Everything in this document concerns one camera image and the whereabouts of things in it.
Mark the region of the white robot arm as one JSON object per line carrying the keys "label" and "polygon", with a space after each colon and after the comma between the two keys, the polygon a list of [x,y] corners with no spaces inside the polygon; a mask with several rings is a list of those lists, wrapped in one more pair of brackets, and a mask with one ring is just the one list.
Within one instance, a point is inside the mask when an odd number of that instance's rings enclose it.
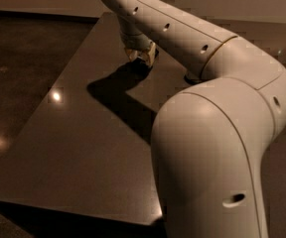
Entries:
{"label": "white robot arm", "polygon": [[168,238],[269,238],[263,155],[286,126],[286,68],[241,36],[160,0],[101,0],[130,54],[161,48],[196,85],[151,133]]}

